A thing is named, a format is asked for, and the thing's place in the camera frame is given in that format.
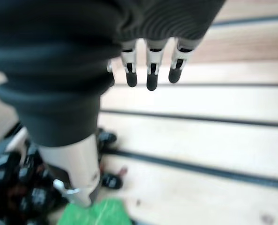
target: black fingertip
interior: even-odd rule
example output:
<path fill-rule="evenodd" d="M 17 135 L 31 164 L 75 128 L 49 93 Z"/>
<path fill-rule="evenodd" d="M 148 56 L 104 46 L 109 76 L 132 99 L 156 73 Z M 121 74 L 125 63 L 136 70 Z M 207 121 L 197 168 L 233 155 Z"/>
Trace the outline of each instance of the black fingertip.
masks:
<path fill-rule="evenodd" d="M 180 69 L 172 69 L 170 68 L 170 71 L 169 71 L 169 81 L 171 83 L 176 83 L 178 82 L 178 80 L 180 79 L 181 77 L 181 73 L 182 71 Z"/>
<path fill-rule="evenodd" d="M 136 73 L 126 73 L 126 81 L 128 85 L 133 88 L 137 85 L 137 74 Z"/>
<path fill-rule="evenodd" d="M 158 85 L 158 75 L 155 75 L 154 73 L 151 73 L 150 75 L 147 75 L 147 89 L 150 91 L 153 91 L 157 88 Z"/>

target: green cloth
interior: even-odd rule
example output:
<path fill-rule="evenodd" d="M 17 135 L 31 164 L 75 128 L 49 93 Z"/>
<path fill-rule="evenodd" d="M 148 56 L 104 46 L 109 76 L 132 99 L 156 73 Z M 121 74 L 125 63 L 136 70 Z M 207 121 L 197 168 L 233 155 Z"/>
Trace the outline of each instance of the green cloth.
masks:
<path fill-rule="evenodd" d="M 132 225 L 118 199 L 107 199 L 84 209 L 68 204 L 58 225 Z"/>

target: robotic hand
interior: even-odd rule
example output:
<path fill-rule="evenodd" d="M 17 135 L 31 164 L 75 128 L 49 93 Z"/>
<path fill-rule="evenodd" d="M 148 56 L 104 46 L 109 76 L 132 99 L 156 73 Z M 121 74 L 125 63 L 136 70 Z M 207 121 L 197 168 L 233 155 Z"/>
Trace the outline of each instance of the robotic hand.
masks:
<path fill-rule="evenodd" d="M 100 96 L 121 55 L 134 87 L 136 39 L 147 45 L 147 88 L 155 90 L 163 49 L 177 38 L 169 80 L 224 0 L 17 0 L 0 3 L 0 99 L 12 105 L 72 203 L 90 206 L 100 184 L 95 132 Z"/>

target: dark groove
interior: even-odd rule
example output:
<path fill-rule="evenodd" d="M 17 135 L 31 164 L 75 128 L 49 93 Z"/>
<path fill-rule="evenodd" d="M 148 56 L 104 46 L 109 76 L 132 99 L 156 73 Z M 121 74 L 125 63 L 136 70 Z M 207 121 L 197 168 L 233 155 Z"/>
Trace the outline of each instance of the dark groove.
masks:
<path fill-rule="evenodd" d="M 216 118 L 216 117 L 188 116 L 188 115 L 176 115 L 176 114 L 165 114 L 165 113 L 132 112 L 132 111 L 125 111 L 125 110 L 110 110 L 110 109 L 101 109 L 100 112 L 133 115 L 133 116 L 160 117 L 160 118 L 179 119 L 179 120 L 200 120 L 200 121 L 210 121 L 210 122 L 234 123 L 234 124 L 242 124 L 242 125 L 256 125 L 256 126 L 278 128 L 278 122 L 267 122 L 267 121 L 260 121 L 260 120 L 236 120 L 236 119 L 223 119 L 223 118 Z"/>
<path fill-rule="evenodd" d="M 244 24 L 244 23 L 258 23 L 258 22 L 263 23 L 263 22 L 271 22 L 271 21 L 278 21 L 278 15 L 258 17 L 258 18 L 238 19 L 238 20 L 230 20 L 230 21 L 221 21 L 221 22 L 213 23 L 212 26 L 218 27 L 218 26 L 237 25 L 237 24 Z"/>
<path fill-rule="evenodd" d="M 127 157 L 127 158 L 133 158 L 133 159 L 140 160 L 140 161 L 156 163 L 156 164 L 160 164 L 160 165 L 171 166 L 171 167 L 178 168 L 178 169 L 193 171 L 193 172 L 197 172 L 197 173 L 203 173 L 203 174 L 208 174 L 208 175 L 212 175 L 212 176 L 223 177 L 223 178 L 227 178 L 227 179 L 238 180 L 238 181 L 243 181 L 243 182 L 247 182 L 247 183 L 253 183 L 253 184 L 257 184 L 257 185 L 278 188 L 278 179 L 274 179 L 274 178 L 266 178 L 266 177 L 262 177 L 262 176 L 248 175 L 248 174 L 239 173 L 239 172 L 230 172 L 230 171 L 225 171 L 225 170 L 220 170 L 220 169 L 214 169 L 214 168 L 194 165 L 194 164 L 190 164 L 190 163 L 176 162 L 173 160 L 168 160 L 168 159 L 163 159 L 163 158 L 157 158 L 157 157 L 146 156 L 146 155 L 141 155 L 141 154 L 136 154 L 136 153 L 130 153 L 125 150 L 103 149 L 102 153 L 118 155 L 118 156 L 123 156 L 123 157 Z"/>
<path fill-rule="evenodd" d="M 116 83 L 114 87 L 128 87 L 125 83 Z M 146 87 L 145 83 L 138 83 L 137 87 Z M 158 87 L 275 87 L 278 88 L 278 84 L 273 83 L 159 83 Z"/>

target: black round knob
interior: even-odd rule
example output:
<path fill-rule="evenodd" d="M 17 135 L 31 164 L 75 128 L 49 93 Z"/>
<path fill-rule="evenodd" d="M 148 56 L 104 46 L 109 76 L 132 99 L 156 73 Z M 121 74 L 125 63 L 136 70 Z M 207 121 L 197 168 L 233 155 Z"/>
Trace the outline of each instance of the black round knob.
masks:
<path fill-rule="evenodd" d="M 33 205 L 30 196 L 25 196 L 22 198 L 19 205 L 19 210 L 23 213 L 30 213 L 33 210 Z"/>
<path fill-rule="evenodd" d="M 111 173 L 104 173 L 102 176 L 102 186 L 109 189 L 120 189 L 123 185 L 122 179 Z"/>
<path fill-rule="evenodd" d="M 28 184 L 33 177 L 34 167 L 23 165 L 18 172 L 18 180 L 21 183 Z"/>
<path fill-rule="evenodd" d="M 112 144 L 117 140 L 117 137 L 113 133 L 101 132 L 98 135 L 98 139 L 99 139 L 100 142 L 102 142 L 104 144 Z"/>
<path fill-rule="evenodd" d="M 28 220 L 26 225 L 49 225 L 49 222 L 47 219 L 40 217 Z"/>

